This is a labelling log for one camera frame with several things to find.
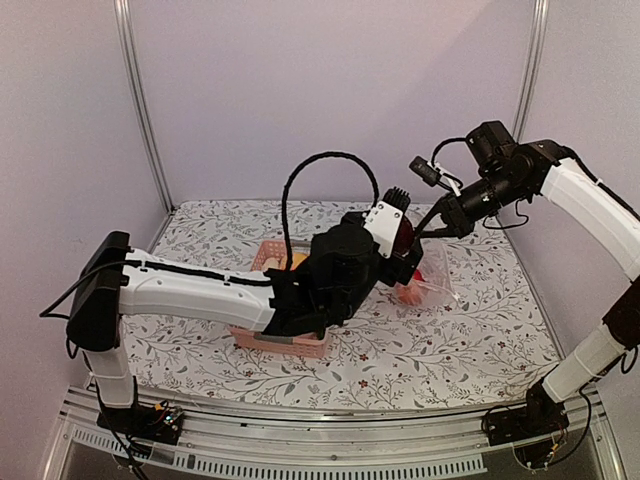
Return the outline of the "red apple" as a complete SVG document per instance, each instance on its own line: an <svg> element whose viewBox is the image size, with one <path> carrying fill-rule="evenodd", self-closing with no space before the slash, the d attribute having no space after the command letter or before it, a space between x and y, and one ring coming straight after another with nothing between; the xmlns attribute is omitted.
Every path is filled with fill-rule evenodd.
<svg viewBox="0 0 640 480"><path fill-rule="evenodd" d="M420 270L418 270L418 269L416 269L416 270L414 271L414 274L413 274L413 280L414 280L414 281L416 281L416 282L420 282L420 283L425 283L425 282L426 282L426 280L425 280L425 278L424 278L423 274L422 274L422 273L421 273L421 271L420 271Z"/></svg>

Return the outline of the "dark purple fruit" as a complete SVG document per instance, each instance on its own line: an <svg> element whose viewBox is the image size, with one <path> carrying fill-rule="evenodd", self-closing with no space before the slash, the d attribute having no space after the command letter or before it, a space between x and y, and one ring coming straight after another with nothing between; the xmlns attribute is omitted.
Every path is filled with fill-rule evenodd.
<svg viewBox="0 0 640 480"><path fill-rule="evenodd" d="M403 216L396 233L393 252L399 256L405 256L411 249L414 239L414 227L411 221Z"/></svg>

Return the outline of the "red pomegranate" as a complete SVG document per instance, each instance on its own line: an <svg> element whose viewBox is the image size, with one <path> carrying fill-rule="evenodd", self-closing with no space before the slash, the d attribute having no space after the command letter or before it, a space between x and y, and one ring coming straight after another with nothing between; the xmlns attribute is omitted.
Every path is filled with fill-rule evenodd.
<svg viewBox="0 0 640 480"><path fill-rule="evenodd" d="M419 284L398 285L395 291L398 301L408 306L419 307L425 298L424 291Z"/></svg>

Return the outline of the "clear zip top bag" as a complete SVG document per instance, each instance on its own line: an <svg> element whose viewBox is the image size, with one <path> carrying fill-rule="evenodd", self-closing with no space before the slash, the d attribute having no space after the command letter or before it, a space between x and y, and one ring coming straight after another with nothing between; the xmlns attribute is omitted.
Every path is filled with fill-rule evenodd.
<svg viewBox="0 0 640 480"><path fill-rule="evenodd" d="M445 306L449 304L457 304L460 295L454 290L448 265L448 258L444 248L444 244L438 240L429 240L423 245L423 258L417 269L421 271L426 282L420 283L411 279L410 284L419 284L424 291L424 301L421 306L416 308L432 308ZM396 297L396 287L394 287L395 300L400 303Z"/></svg>

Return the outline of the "pink plastic basket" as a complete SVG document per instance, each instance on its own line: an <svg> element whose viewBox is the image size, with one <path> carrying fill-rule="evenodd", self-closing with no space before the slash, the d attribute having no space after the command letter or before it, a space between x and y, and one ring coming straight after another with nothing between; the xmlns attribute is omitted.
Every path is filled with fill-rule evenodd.
<svg viewBox="0 0 640 480"><path fill-rule="evenodd" d="M262 265L269 257L279 258L281 267L285 265L286 247L283 240L263 240L254 256L251 270L263 271ZM331 332L329 330L325 331L323 337L316 333L294 337L270 336L240 327L229 327L228 330L239 347L283 355L322 358L326 355L331 342Z"/></svg>

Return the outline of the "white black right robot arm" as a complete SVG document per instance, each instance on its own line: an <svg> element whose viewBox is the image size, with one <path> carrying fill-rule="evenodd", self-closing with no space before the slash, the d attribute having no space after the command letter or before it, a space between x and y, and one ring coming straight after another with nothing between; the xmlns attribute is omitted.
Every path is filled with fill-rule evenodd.
<svg viewBox="0 0 640 480"><path fill-rule="evenodd" d="M570 216L542 198L524 203L528 224L512 208L510 230L478 225L469 237L442 239L458 300L440 308L444 332L460 328L473 348L423 376L416 395L429 408L489 406L523 399L601 322L629 282L616 262Z"/></svg>

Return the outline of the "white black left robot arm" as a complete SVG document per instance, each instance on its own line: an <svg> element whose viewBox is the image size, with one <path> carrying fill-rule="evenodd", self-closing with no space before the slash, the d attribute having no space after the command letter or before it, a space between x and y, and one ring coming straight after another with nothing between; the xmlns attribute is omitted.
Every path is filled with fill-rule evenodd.
<svg viewBox="0 0 640 480"><path fill-rule="evenodd" d="M121 334L124 315L207 320L272 337L324 335L351 319L376 283L406 285L423 256L419 234L403 214L388 220L360 213L313 236L296 268L232 272L153 256L114 231L80 277L43 316L72 301L66 336L85 354L111 419L128 434L148 426Z"/></svg>

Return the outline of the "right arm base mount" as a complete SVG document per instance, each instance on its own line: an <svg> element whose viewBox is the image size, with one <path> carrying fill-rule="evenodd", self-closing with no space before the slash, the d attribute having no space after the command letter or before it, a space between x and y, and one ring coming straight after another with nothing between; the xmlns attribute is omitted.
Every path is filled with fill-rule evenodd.
<svg viewBox="0 0 640 480"><path fill-rule="evenodd" d="M585 389L588 384L577 390L577 394L586 402L586 424L579 439L570 450L562 456L569 440L568 414L563 401L556 403L547 394L543 381L536 382L525 395L523 406L512 408L508 405L497 405L489 408L481 419L481 430L487 437L490 446L531 440L538 436L546 436L541 442L530 443L512 449L516 461L526 470L538 472L568 460L576 453L591 427L593 405Z"/></svg>

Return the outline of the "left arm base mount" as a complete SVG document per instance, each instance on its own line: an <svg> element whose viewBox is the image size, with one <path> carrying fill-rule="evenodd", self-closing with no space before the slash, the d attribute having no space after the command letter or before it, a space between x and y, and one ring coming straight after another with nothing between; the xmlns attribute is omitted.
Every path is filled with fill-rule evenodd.
<svg viewBox="0 0 640 480"><path fill-rule="evenodd" d="M162 401L154 406L135 401L130 408L100 404L97 425L133 439L176 446L183 430L184 410Z"/></svg>

